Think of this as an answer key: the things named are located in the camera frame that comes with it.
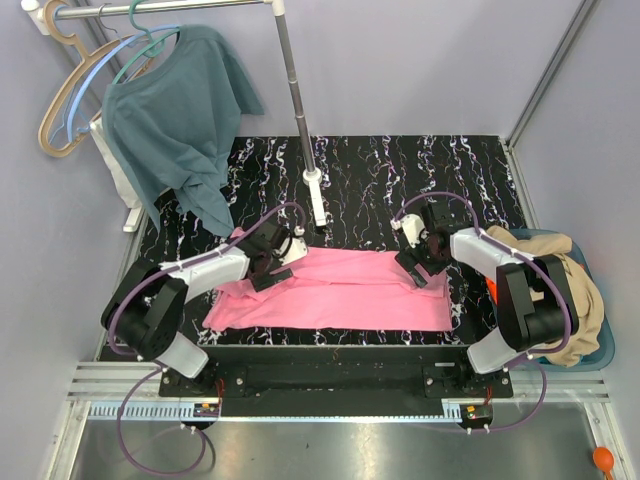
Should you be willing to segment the pink t-shirt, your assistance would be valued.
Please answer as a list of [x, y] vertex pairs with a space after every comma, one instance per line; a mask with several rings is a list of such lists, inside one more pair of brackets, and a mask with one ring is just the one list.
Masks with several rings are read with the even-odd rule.
[[248, 280], [225, 284], [203, 326], [439, 332], [452, 329], [447, 276], [419, 287], [393, 251], [311, 247], [292, 276], [261, 292]]

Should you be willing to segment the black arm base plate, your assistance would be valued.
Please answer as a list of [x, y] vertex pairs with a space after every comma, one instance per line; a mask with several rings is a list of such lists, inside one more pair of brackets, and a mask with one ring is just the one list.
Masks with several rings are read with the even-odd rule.
[[435, 417], [449, 399], [508, 399], [509, 375], [473, 372], [460, 346], [216, 346], [200, 380], [170, 370], [162, 397], [222, 395], [226, 417]]

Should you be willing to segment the light blue hanger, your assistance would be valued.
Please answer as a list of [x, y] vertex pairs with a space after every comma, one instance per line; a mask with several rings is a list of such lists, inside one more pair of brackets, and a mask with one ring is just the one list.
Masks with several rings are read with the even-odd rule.
[[[151, 28], [151, 32], [163, 32], [162, 28], [171, 28], [173, 26], [178, 26], [176, 24], [169, 25], [161, 25], [158, 27]], [[122, 37], [119, 40], [114, 40], [110, 42], [106, 46], [113, 47], [103, 56], [101, 56], [97, 63], [89, 69], [89, 72], [86, 74], [82, 74], [80, 80], [82, 80], [81, 84], [76, 84], [72, 87], [72, 91], [70, 97], [67, 99], [67, 103], [64, 110], [64, 119], [62, 120], [62, 125], [51, 134], [51, 139], [54, 139], [59, 130], [62, 130], [64, 127], [65, 133], [67, 135], [69, 144], [77, 144], [80, 142], [85, 134], [89, 133], [90, 126], [89, 123], [91, 120], [83, 113], [81, 110], [81, 104], [83, 102], [84, 96], [87, 92], [91, 92], [92, 95], [94, 92], [92, 91], [91, 84], [93, 80], [100, 74], [101, 69], [105, 66], [111, 65], [111, 61], [117, 60], [117, 54], [123, 49], [135, 49], [136, 46], [142, 46], [147, 43], [147, 40], [142, 38], [143, 33], [138, 33], [135, 35], [128, 35], [126, 37]], [[153, 65], [154, 58], [147, 59], [145, 57], [141, 57], [135, 64], [134, 67], [130, 67], [125, 76], [120, 80], [119, 83], [126, 83], [130, 80], [133, 80], [147, 70], [151, 68]], [[76, 116], [79, 115], [82, 122], [76, 122]]]

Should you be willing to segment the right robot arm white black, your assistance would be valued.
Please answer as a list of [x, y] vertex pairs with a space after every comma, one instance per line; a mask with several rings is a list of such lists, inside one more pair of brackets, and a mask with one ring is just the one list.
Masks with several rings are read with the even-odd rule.
[[396, 213], [399, 233], [396, 262], [419, 288], [452, 264], [464, 264], [494, 285], [497, 326], [466, 350], [466, 364], [454, 371], [454, 384], [476, 396], [503, 370], [554, 342], [564, 345], [578, 330], [578, 315], [559, 258], [535, 256], [508, 246], [482, 229], [475, 215], [457, 221], [442, 201], [429, 202], [418, 214]]

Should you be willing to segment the beige garment in basket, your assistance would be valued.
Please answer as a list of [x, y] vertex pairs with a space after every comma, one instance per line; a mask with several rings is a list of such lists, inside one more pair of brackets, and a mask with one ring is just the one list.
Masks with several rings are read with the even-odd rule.
[[597, 337], [604, 321], [604, 302], [595, 283], [586, 273], [584, 262], [575, 261], [569, 256], [573, 248], [572, 239], [561, 233], [538, 233], [528, 239], [519, 239], [514, 235], [514, 230], [509, 231], [498, 225], [489, 227], [486, 232], [509, 247], [534, 256], [553, 254], [563, 264], [579, 320], [578, 331], [571, 336], [563, 350], [538, 358], [544, 358], [556, 366], [575, 367], [587, 355], [596, 352], [600, 347]]

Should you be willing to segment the green hanger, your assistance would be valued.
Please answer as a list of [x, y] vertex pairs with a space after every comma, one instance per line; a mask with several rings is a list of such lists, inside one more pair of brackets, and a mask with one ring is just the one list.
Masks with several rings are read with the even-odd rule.
[[121, 70], [115, 75], [112, 84], [115, 85], [120, 82], [120, 80], [125, 76], [130, 67], [132, 67], [141, 57], [145, 57], [147, 59], [155, 58], [160, 55], [165, 49], [166, 40], [174, 35], [178, 35], [180, 32], [179, 26], [173, 26], [171, 28], [162, 28], [163, 34], [161, 36], [153, 36], [151, 30], [144, 25], [140, 25], [135, 20], [136, 9], [144, 3], [144, 0], [134, 0], [129, 6], [128, 10], [128, 19], [131, 26], [142, 32], [142, 38], [147, 40], [147, 43], [137, 51], [121, 68]]

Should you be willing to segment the teal t-shirt on hanger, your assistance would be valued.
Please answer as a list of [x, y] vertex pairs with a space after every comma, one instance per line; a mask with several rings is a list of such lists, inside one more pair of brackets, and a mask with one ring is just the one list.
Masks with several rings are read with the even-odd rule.
[[250, 76], [224, 37], [185, 25], [169, 56], [151, 72], [105, 93], [106, 143], [154, 223], [156, 200], [173, 191], [219, 237], [234, 230], [222, 193], [241, 120], [264, 108]]

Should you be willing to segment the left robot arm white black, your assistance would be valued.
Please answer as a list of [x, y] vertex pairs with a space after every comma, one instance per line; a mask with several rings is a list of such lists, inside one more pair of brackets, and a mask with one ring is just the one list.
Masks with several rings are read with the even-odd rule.
[[227, 284], [247, 280], [256, 292], [292, 276], [288, 265], [307, 254], [304, 229], [263, 220], [228, 243], [183, 261], [136, 260], [105, 307], [101, 325], [143, 361], [181, 375], [196, 396], [215, 386], [209, 356], [181, 332], [191, 300]]

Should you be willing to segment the blue laundry basket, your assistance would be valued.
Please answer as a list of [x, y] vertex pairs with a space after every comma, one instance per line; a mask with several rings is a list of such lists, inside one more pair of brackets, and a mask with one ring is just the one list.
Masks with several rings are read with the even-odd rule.
[[[515, 231], [514, 235], [519, 239], [528, 239], [531, 235], [538, 234], [538, 233], [543, 233], [543, 234], [557, 233], [551, 230], [544, 230], [544, 229], [520, 228], [520, 229], [513, 229], [513, 230]], [[584, 262], [584, 268], [586, 270], [586, 273], [590, 276], [590, 278], [594, 282], [592, 278], [592, 272], [586, 261], [586, 257], [584, 256], [580, 247], [574, 241], [573, 241], [573, 248], [569, 253], [569, 256], [573, 258], [575, 261]], [[604, 321], [602, 323], [601, 330], [597, 339], [600, 345], [599, 349], [596, 352], [590, 355], [587, 355], [575, 367], [561, 367], [561, 366], [552, 365], [549, 361], [545, 360], [544, 358], [540, 359], [540, 361], [545, 365], [545, 367], [549, 371], [590, 372], [590, 371], [601, 370], [611, 363], [615, 355], [615, 341], [613, 339], [613, 334], [612, 334], [609, 322], [606, 318], [606, 314], [604, 315]]]

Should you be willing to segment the orange ball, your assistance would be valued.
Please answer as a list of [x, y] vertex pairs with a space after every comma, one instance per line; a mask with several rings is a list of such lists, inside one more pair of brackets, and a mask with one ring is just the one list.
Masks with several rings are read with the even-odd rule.
[[592, 453], [596, 468], [604, 475], [605, 480], [614, 480], [615, 457], [606, 447], [598, 446]]

